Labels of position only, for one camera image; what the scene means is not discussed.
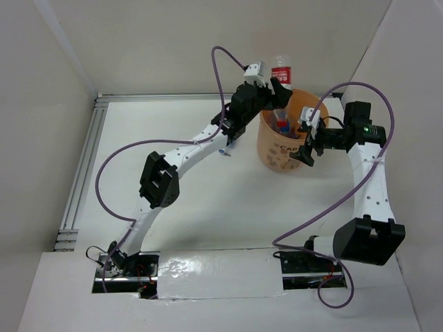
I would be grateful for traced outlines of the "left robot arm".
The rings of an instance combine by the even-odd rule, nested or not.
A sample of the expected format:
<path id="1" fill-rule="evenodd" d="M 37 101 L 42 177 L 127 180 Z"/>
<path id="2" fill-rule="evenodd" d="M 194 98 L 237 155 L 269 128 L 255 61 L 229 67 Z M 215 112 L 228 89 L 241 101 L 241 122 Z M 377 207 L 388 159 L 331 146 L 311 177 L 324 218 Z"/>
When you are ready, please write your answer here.
<path id="1" fill-rule="evenodd" d="M 126 233 L 111 242 L 108 249 L 111 266 L 119 275 L 128 276 L 136 270 L 145 235 L 159 213 L 178 199 L 181 177 L 205 157 L 237 140 L 261 111 L 288 105 L 292 90 L 281 85 L 275 77 L 271 78 L 271 86 L 244 82 L 237 87 L 230 102 L 222 105 L 221 112 L 192 141 L 183 142 L 165 154 L 153 151 L 147 156 L 134 217 L 129 219 Z"/>

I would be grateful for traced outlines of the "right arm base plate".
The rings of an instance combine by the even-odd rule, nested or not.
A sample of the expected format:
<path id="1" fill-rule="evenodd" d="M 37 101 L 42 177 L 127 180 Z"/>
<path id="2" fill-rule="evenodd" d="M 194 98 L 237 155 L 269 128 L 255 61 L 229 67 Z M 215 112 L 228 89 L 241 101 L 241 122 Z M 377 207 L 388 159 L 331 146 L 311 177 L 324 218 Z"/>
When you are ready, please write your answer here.
<path id="1" fill-rule="evenodd" d="M 280 262 L 282 286 L 286 291 L 323 288 L 346 288 L 343 269 L 332 261 L 301 251 L 276 251 Z"/>

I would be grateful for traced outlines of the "red label clear bottle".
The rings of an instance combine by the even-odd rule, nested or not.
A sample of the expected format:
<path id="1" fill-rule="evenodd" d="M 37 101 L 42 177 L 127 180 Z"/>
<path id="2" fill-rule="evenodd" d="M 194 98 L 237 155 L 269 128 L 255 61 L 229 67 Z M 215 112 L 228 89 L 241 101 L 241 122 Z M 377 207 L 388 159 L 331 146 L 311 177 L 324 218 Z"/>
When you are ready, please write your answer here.
<path id="1" fill-rule="evenodd" d="M 292 90 L 292 65 L 288 55 L 276 55 L 271 60 L 271 76 L 276 77 L 281 85 Z"/>

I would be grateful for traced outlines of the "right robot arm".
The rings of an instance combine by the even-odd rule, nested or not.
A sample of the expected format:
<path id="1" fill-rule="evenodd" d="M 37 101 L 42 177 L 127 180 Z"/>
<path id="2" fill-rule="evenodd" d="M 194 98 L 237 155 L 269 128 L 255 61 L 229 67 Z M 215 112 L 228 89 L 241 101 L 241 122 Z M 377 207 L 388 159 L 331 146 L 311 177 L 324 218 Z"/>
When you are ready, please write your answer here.
<path id="1" fill-rule="evenodd" d="M 304 145 L 290 156 L 312 166 L 312 152 L 344 150 L 349 156 L 354 186 L 352 218 L 331 237 L 310 236 L 302 254 L 303 266 L 317 271 L 325 265 L 326 255 L 335 259 L 377 266 L 384 265 L 406 236 L 403 225 L 396 223 L 386 185 L 384 154 L 386 130 L 370 119 L 367 102 L 346 104 L 340 128 L 331 129 L 311 107 L 303 107 L 299 131 L 307 134 Z"/>

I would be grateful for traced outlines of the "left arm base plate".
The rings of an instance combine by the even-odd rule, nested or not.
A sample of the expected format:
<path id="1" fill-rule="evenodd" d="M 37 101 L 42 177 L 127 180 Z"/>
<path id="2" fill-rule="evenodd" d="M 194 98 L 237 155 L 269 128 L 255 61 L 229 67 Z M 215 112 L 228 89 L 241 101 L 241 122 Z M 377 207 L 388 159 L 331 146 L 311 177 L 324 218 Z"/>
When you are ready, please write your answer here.
<path id="1" fill-rule="evenodd" d="M 134 268 L 120 272 L 110 261 L 105 270 L 108 293 L 135 293 L 141 299 L 157 299 L 159 255 L 142 252 Z"/>

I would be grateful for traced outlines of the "blue label bottle blue cap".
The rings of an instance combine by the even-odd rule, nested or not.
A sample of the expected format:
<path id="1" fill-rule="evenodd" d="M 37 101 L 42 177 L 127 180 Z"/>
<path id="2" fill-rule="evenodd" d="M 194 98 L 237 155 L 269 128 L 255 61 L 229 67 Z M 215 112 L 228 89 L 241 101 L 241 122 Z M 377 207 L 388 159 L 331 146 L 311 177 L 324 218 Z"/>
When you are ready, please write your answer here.
<path id="1" fill-rule="evenodd" d="M 296 130 L 291 126 L 286 109 L 274 109 L 273 114 L 275 117 L 276 132 L 282 136 L 292 139 L 298 139 L 300 137 Z"/>

